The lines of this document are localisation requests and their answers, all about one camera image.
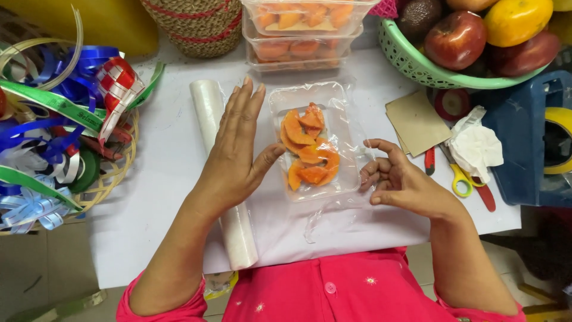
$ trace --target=red and white checkered ribbon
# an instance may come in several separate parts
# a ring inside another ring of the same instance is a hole
[[[97,89],[103,95],[107,109],[104,124],[97,136],[100,146],[103,147],[119,122],[121,114],[145,89],[145,84],[129,63],[121,57],[111,58],[96,76],[100,82]]]

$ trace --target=woman's right hand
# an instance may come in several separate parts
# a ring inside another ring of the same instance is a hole
[[[377,184],[370,197],[372,205],[395,206],[429,219],[449,218],[467,212],[453,193],[411,163],[395,143],[369,139],[364,144],[387,153],[387,158],[375,158],[360,173],[360,191]]]

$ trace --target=light blue ribbon bow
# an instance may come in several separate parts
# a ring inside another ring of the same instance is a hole
[[[35,175],[34,178],[51,188],[55,187],[54,178],[43,174]],[[44,198],[23,186],[21,191],[21,195],[0,197],[0,209],[10,209],[2,215],[0,229],[11,227],[10,234],[26,234],[34,227],[36,220],[48,230],[63,224],[62,217],[70,211],[63,202],[53,197]],[[67,187],[58,191],[65,196],[72,194]]]

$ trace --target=woman's left hand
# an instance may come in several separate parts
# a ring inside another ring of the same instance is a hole
[[[194,210],[201,215],[218,218],[246,200],[276,159],[286,151],[281,144],[271,144],[253,161],[256,120],[266,88],[260,84],[253,95],[252,87],[248,76],[242,88],[235,87],[205,167],[189,194]]]

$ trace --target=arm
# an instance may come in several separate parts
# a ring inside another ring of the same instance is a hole
[[[261,84],[252,94],[247,76],[226,106],[213,148],[197,184],[181,208],[141,279],[129,306],[139,316],[176,309],[197,292],[210,227],[225,211],[244,201],[285,148],[268,146],[253,161],[256,120],[266,94]]]
[[[456,308],[516,315],[517,305],[459,199],[412,164],[396,144],[380,139],[364,143],[388,155],[362,169],[362,191],[378,183],[370,203],[403,208],[431,221],[435,289],[439,296]]]

